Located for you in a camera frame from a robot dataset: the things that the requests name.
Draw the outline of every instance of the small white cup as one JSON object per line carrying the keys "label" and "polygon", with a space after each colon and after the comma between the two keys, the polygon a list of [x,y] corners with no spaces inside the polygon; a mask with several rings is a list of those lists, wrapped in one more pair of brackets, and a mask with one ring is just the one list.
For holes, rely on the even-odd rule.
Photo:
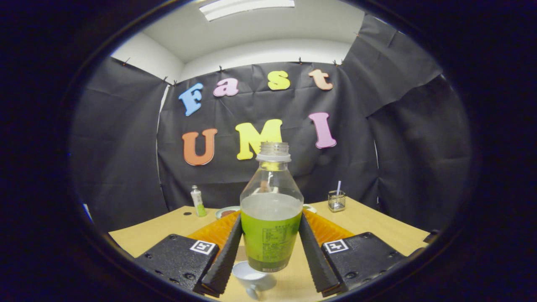
{"label": "small white cup", "polygon": [[253,269],[248,265],[248,261],[241,261],[233,265],[231,273],[241,282],[246,288],[246,293],[254,300],[259,300],[256,291],[266,291],[276,285],[274,276]]}

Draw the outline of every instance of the table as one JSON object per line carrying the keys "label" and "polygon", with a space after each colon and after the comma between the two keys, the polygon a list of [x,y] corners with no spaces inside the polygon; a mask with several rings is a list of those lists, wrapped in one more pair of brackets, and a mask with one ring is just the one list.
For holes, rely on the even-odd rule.
{"label": "table", "polygon": [[[405,256],[410,255],[420,247],[427,246],[423,240],[429,235],[428,232],[375,211],[352,198],[346,198],[346,209],[341,212],[331,212],[326,201],[313,203],[311,206],[317,209],[317,214],[354,234],[364,232],[375,234]],[[110,232],[110,236],[126,252],[133,257],[138,257],[169,234],[188,236],[210,224],[216,220],[216,211],[217,209],[207,208],[205,217],[197,217],[194,207],[183,206],[141,224]],[[244,242],[241,240],[235,262],[244,260],[246,260],[246,253]],[[273,275],[277,284],[270,290],[259,292],[260,301],[311,302],[324,299],[315,290],[300,235],[297,236],[289,265]],[[210,298],[229,302],[253,301],[233,275],[229,278],[225,293],[220,295],[220,298]]]}

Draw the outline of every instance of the green tea bottle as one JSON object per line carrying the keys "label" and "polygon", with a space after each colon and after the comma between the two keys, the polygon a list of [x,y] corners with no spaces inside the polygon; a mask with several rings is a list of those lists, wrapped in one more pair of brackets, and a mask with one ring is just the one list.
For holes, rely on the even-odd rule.
{"label": "green tea bottle", "polygon": [[286,142],[262,142],[259,168],[241,193],[241,223],[249,265],[262,272],[287,266],[299,229],[304,196],[287,163]]}

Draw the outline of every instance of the plate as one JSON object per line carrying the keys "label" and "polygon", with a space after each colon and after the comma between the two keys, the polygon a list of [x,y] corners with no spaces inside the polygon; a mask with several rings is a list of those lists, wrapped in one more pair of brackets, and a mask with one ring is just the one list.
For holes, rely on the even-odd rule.
{"label": "plate", "polygon": [[229,211],[229,210],[239,211],[240,209],[241,209],[240,206],[228,206],[228,207],[225,207],[225,208],[221,208],[220,210],[218,210],[214,214],[215,214],[217,219],[220,219],[220,218],[222,218],[222,213],[223,212]]}
{"label": "plate", "polygon": [[308,205],[308,204],[304,204],[304,208],[310,212],[314,212],[314,213],[317,213],[317,209]]}

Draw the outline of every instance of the orange soft pad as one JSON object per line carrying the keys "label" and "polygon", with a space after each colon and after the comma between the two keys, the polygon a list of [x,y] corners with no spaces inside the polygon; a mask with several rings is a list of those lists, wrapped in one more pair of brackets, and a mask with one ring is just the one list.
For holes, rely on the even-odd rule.
{"label": "orange soft pad", "polygon": [[325,242],[335,241],[354,236],[353,233],[336,225],[332,221],[308,210],[303,210],[306,220],[313,231],[313,235],[319,246]]}
{"label": "orange soft pad", "polygon": [[216,243],[220,248],[218,254],[216,255],[216,257],[218,257],[218,255],[220,255],[220,252],[224,248],[224,245],[226,244],[229,235],[231,234],[231,229],[233,229],[233,225],[235,225],[237,217],[240,214],[240,211],[236,211],[235,213],[226,215],[221,219],[215,222],[211,222],[203,228],[195,231],[187,237],[195,240],[203,240],[207,242]]}

